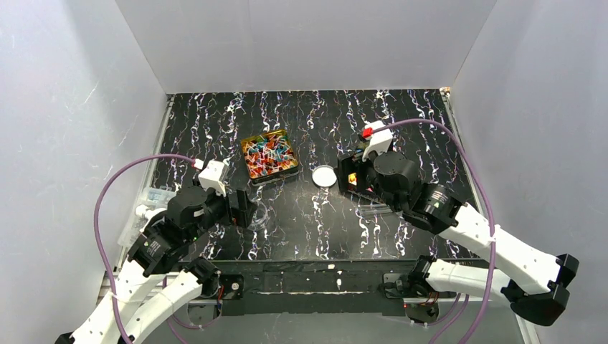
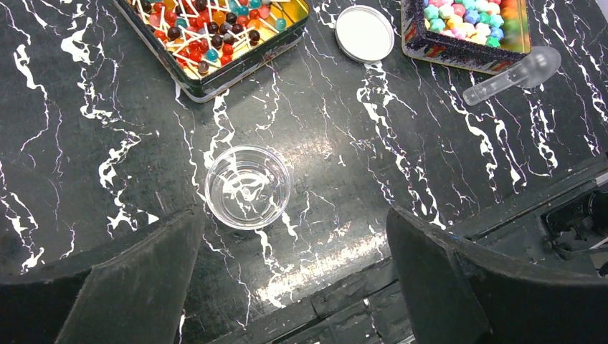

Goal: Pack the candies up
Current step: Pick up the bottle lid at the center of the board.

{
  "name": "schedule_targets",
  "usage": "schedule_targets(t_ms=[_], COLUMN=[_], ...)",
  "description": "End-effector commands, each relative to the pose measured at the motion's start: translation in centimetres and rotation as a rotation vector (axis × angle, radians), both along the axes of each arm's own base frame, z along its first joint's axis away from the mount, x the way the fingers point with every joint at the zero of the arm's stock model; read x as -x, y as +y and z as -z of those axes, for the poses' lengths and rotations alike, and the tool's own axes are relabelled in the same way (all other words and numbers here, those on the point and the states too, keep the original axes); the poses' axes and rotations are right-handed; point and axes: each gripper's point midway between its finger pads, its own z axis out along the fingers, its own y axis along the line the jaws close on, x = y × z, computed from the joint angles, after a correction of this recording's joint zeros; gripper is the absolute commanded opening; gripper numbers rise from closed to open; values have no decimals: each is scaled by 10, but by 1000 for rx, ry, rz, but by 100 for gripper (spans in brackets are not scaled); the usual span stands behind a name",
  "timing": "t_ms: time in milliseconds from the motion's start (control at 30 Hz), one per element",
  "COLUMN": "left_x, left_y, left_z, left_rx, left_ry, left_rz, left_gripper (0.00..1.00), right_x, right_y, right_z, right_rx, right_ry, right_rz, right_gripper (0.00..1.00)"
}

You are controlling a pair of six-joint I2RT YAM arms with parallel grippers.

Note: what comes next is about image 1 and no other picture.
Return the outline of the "translucent plastic scoop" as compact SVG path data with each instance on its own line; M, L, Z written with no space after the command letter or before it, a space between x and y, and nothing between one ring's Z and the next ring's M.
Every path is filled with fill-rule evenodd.
M386 204L359 204L355 212L364 219L380 216L399 216L401 214L400 211L395 211Z

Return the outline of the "white round jar lid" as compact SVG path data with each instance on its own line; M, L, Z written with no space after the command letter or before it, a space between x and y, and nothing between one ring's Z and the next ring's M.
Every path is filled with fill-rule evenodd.
M312 171L313 183L321 188L329 188L337 182L336 173L330 165L317 166Z

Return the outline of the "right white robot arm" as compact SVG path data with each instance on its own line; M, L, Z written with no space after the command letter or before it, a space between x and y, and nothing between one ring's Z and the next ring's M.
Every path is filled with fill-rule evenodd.
M387 206L418 229L464 246L495 265L483 269L422 255L410 272L384 285L388 295L456 292L488 297L541 326L553 325L563 314L568 286L579 268L575 257L547 254L491 224L447 187L423 181L416 164L396 151L370 158L362 153L343 155L335 172L340 191Z

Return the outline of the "tin tray of lollipops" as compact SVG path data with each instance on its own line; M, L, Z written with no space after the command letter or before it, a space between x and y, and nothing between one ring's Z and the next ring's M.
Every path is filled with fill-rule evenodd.
M287 132L274 130L241 141L248 176L253 186L286 179L300 172L300 163Z

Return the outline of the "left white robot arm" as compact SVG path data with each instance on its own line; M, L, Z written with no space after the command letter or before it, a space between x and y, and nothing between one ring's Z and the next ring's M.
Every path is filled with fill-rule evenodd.
M84 323L57 343L142 343L179 308L196 298L221 305L242 297L244 277L225 274L208 259L185 264L166 286L155 287L178 267L189 247L217 224L246 229L258 205L247 192L223 195L213 188L184 187L165 207L137 208L145 226L128 251L110 290Z

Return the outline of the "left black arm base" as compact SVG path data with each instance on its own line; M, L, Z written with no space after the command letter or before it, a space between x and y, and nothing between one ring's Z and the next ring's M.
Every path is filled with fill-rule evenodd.
M219 274L212 278L209 296L215 300L240 300L244 292L242 274Z

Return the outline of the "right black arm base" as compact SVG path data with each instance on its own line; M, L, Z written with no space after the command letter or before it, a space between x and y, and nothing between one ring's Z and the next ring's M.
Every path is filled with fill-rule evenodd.
M405 315L415 324L430 325L440 315L438 300L440 294L425 282L410 279L406 274L388 273L378 291L391 300L401 300Z

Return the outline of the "clear plastic jar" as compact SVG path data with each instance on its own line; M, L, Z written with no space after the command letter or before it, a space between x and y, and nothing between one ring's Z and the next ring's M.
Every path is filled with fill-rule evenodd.
M252 220L247 227L250 231L263 231L267 228L270 221L268 208L261 201L254 201L255 211L252 213Z

